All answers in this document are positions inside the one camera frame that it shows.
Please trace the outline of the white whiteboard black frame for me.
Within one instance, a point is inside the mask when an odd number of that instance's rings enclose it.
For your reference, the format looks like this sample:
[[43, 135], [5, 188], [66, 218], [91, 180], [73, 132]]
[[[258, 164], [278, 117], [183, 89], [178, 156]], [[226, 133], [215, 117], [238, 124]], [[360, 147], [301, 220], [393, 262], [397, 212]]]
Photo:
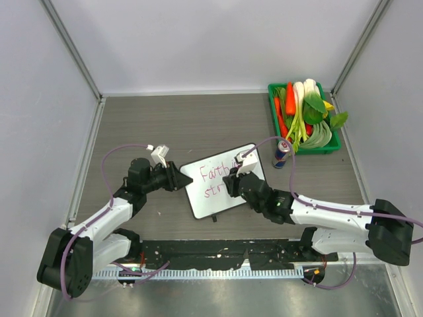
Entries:
[[196, 219], [209, 217], [245, 203], [241, 197], [229, 196], [223, 177], [229, 175], [230, 170], [236, 167], [235, 156], [253, 147], [253, 143], [247, 143], [180, 167], [183, 174], [193, 179], [185, 190]]

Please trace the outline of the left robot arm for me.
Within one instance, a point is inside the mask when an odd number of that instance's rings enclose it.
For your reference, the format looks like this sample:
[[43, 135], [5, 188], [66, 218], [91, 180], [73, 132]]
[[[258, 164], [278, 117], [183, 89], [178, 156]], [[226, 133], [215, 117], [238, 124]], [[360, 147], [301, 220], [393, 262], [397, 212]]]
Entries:
[[57, 228], [48, 239], [36, 279], [62, 292], [65, 298], [81, 296], [93, 275], [116, 260], [132, 264], [141, 254], [138, 234], [121, 229], [156, 190], [173, 192], [191, 184], [169, 161], [151, 166], [146, 158], [134, 159], [123, 184], [93, 216], [70, 229]]

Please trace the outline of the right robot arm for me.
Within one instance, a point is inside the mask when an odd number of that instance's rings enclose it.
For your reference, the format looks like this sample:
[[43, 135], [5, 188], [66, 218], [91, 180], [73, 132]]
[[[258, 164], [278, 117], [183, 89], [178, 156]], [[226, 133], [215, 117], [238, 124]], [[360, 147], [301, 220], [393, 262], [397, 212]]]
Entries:
[[372, 205], [329, 203], [271, 188], [253, 172], [232, 168], [223, 177], [230, 197], [243, 198], [251, 209], [277, 224], [305, 225], [298, 245], [307, 261], [334, 252], [373, 254], [388, 264], [410, 263], [414, 225], [391, 202]]

